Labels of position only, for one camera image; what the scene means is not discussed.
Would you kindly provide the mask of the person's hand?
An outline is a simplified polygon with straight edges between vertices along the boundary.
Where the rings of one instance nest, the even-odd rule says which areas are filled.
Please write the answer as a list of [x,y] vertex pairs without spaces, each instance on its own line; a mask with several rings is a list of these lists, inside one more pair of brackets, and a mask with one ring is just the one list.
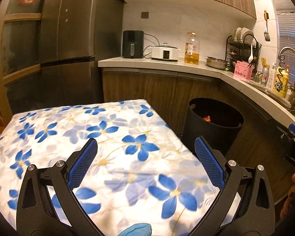
[[288,197],[285,200],[282,210],[280,211],[280,218],[285,218],[292,209],[294,198],[295,198],[295,174],[292,176],[292,181],[294,185],[288,191]]

